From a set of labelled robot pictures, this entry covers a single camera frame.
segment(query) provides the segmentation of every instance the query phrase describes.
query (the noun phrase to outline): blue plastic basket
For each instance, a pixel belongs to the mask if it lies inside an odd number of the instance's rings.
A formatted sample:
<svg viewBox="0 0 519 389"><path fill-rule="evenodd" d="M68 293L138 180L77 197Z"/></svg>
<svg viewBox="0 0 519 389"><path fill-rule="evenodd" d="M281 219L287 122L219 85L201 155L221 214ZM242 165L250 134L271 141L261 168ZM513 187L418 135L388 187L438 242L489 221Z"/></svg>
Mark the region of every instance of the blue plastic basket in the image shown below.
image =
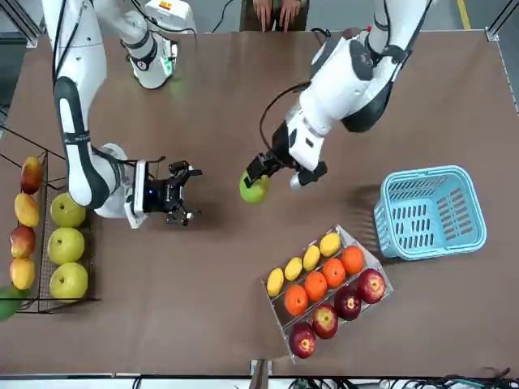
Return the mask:
<svg viewBox="0 0 519 389"><path fill-rule="evenodd" d="M380 249L388 258L416 259L469 253L487 227L469 174L442 166L390 174L375 206Z"/></svg>

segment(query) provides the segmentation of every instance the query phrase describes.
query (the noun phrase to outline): green light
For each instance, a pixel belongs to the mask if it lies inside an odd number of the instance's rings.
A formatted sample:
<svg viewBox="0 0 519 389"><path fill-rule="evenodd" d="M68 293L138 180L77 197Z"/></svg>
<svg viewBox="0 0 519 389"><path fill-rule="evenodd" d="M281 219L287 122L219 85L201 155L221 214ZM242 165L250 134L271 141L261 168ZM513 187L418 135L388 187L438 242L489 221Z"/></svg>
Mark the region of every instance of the green light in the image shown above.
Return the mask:
<svg viewBox="0 0 519 389"><path fill-rule="evenodd" d="M164 67L164 71L165 71L166 75L173 74L173 63L170 59L163 58L162 66Z"/></svg>

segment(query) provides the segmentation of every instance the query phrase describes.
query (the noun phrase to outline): orange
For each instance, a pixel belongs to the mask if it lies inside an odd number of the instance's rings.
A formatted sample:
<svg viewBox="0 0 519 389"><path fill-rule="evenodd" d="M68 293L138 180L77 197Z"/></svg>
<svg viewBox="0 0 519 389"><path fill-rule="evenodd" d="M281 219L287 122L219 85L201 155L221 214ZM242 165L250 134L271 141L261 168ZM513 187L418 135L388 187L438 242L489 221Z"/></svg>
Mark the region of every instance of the orange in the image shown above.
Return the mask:
<svg viewBox="0 0 519 389"><path fill-rule="evenodd" d="M312 301L319 301L326 294L326 278L318 271L311 272L305 279L305 290Z"/></svg>
<svg viewBox="0 0 519 389"><path fill-rule="evenodd" d="M342 252L341 262L348 274L357 274L364 268L364 253L357 246L348 246Z"/></svg>
<svg viewBox="0 0 519 389"><path fill-rule="evenodd" d="M285 294L285 308L293 316L302 314L308 307L308 296L301 285L292 285Z"/></svg>
<svg viewBox="0 0 519 389"><path fill-rule="evenodd" d="M346 271L344 270L341 261L337 258L329 259L324 264L323 273L326 277L328 285L330 285L332 288L341 286L341 284L346 279Z"/></svg>

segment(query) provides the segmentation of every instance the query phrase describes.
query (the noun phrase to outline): apple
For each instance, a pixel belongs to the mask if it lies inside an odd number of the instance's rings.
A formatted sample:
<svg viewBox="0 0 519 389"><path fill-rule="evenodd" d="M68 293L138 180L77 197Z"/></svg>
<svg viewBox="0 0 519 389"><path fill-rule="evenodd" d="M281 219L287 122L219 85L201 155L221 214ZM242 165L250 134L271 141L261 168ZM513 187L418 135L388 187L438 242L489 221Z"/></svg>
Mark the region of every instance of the apple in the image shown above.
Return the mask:
<svg viewBox="0 0 519 389"><path fill-rule="evenodd" d="M31 227L20 225L9 236L11 254L15 258L27 258L36 246L36 234Z"/></svg>
<svg viewBox="0 0 519 389"><path fill-rule="evenodd" d="M292 353L304 359L315 351L315 335L311 325L304 323L294 324L289 337L289 345Z"/></svg>
<svg viewBox="0 0 519 389"><path fill-rule="evenodd" d="M330 304L321 304L312 315L312 328L321 339L333 338L339 327L339 318Z"/></svg>
<svg viewBox="0 0 519 389"><path fill-rule="evenodd" d="M61 227L50 235L47 254L51 262L63 265L75 262L84 252L84 237L77 229Z"/></svg>
<svg viewBox="0 0 519 389"><path fill-rule="evenodd" d="M368 304L379 302L386 291L382 275L375 269L366 269L358 277L357 292Z"/></svg>
<svg viewBox="0 0 519 389"><path fill-rule="evenodd" d="M22 305L24 298L29 297L29 291L18 290L14 285L0 288L0 322L8 320Z"/></svg>
<svg viewBox="0 0 519 389"><path fill-rule="evenodd" d="M263 175L257 181L255 181L250 188L245 185L245 178L248 177L247 171L243 172L242 178L240 179L240 195L249 204L261 203L265 200L268 193L268 176Z"/></svg>
<svg viewBox="0 0 519 389"><path fill-rule="evenodd" d="M67 299L83 297L87 292L87 288L87 270L76 262L64 263L50 277L50 294L61 302L74 302L75 300Z"/></svg>
<svg viewBox="0 0 519 389"><path fill-rule="evenodd" d="M22 178L20 186L24 193L35 194L40 189L43 180L43 168L35 156L30 156L22 166Z"/></svg>
<svg viewBox="0 0 519 389"><path fill-rule="evenodd" d="M356 289L343 286L335 293L333 305L339 317L344 320L354 320L360 314L362 301Z"/></svg>
<svg viewBox="0 0 519 389"><path fill-rule="evenodd" d="M79 227L86 216L87 211L68 192L61 193L50 204L50 217L58 227Z"/></svg>

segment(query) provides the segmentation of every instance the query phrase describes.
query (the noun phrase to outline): green apple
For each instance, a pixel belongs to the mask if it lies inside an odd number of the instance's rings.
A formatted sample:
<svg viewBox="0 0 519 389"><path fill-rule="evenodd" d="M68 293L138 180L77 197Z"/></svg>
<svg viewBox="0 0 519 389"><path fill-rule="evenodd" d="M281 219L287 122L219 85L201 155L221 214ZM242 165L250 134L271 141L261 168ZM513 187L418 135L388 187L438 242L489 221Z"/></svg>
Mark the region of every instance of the green apple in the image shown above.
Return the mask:
<svg viewBox="0 0 519 389"><path fill-rule="evenodd" d="M24 298L29 296L28 290L18 290L14 285L0 288L0 322L8 320L22 305ZM20 300L2 300L3 298L16 298Z"/></svg>
<svg viewBox="0 0 519 389"><path fill-rule="evenodd" d="M79 227L86 216L87 211L68 192L61 193L50 204L50 217L58 227Z"/></svg>
<svg viewBox="0 0 519 389"><path fill-rule="evenodd" d="M245 185L247 171L243 173L240 180L240 195L249 204L257 204L265 199L268 192L268 176L262 176L258 181L254 182L250 188Z"/></svg>
<svg viewBox="0 0 519 389"><path fill-rule="evenodd" d="M75 262L84 252L84 237L77 229L61 227L50 235L47 254L51 262L63 265Z"/></svg>
<svg viewBox="0 0 519 389"><path fill-rule="evenodd" d="M87 292L87 288L87 270L76 262L64 263L50 277L50 294L61 302L74 302L75 300L62 299L81 298Z"/></svg>

